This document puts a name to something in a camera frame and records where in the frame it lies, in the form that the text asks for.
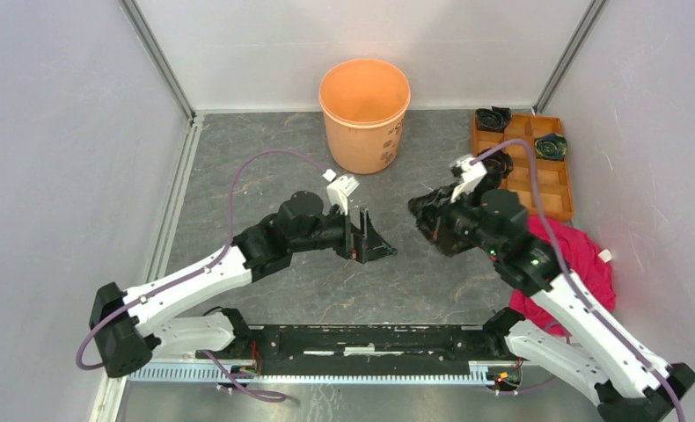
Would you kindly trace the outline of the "black plastic trash bag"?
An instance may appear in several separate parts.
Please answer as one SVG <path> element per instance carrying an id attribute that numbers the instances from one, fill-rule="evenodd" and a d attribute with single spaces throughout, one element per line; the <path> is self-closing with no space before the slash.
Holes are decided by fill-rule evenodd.
<path id="1" fill-rule="evenodd" d="M 467 239 L 451 229 L 448 217 L 452 191 L 452 185 L 441 186 L 407 202 L 418 231 L 446 257 L 454 257 L 473 248 Z"/>

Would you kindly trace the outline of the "orange plastic trash bin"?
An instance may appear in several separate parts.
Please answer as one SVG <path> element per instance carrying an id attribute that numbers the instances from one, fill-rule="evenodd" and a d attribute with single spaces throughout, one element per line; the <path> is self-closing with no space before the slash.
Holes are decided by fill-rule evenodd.
<path id="1" fill-rule="evenodd" d="M 398 156 L 411 88 L 396 66 L 353 59 L 323 77 L 318 100 L 333 160 L 357 174 L 384 170 Z"/>

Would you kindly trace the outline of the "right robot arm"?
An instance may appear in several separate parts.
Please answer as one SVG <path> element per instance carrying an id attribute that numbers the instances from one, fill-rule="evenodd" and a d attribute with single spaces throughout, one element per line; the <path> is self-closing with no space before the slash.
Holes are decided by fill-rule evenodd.
<path id="1" fill-rule="evenodd" d="M 478 201 L 454 198 L 440 187 L 407 204 L 421 234 L 452 257 L 478 248 L 501 279 L 548 312 L 576 337 L 557 340 L 513 309 L 485 325 L 485 352 L 511 353 L 549 371 L 584 395 L 605 421 L 661 421 L 670 413 L 684 420 L 682 398 L 695 383 L 684 363 L 670 364 L 647 349 L 596 299 L 553 240 L 530 232 L 529 214 L 518 196 L 493 189 Z"/>

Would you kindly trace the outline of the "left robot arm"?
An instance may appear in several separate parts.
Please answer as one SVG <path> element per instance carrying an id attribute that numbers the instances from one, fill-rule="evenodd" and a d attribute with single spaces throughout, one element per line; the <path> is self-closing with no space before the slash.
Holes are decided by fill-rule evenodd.
<path id="1" fill-rule="evenodd" d="M 184 317 L 183 312 L 286 269 L 296 253 L 331 250 L 361 264 L 395 254 L 367 210 L 360 209 L 359 222 L 354 225 L 340 206 L 326 208 L 315 193 L 300 191 L 193 265 L 127 290 L 105 284 L 95 295 L 89 319 L 89 340 L 100 357 L 97 366 L 108 377 L 120 378 L 162 353 L 209 350 L 234 359 L 244 356 L 251 335 L 236 310 L 198 317 Z"/>

